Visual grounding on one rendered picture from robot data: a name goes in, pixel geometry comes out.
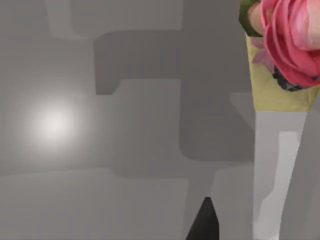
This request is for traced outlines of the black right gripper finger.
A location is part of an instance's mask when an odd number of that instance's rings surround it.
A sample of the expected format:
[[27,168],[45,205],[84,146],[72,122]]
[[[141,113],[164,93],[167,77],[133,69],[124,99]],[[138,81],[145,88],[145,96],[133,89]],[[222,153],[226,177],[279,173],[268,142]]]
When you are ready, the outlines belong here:
[[220,240],[220,224],[210,197],[204,198],[185,240]]

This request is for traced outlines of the white vase with pink flowers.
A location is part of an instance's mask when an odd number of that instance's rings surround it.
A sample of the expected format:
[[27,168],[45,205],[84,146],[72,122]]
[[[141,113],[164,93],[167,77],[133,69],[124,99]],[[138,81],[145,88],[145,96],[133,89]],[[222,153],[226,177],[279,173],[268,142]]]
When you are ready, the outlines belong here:
[[255,110],[252,240],[280,240],[308,111],[320,92],[320,0],[241,0]]

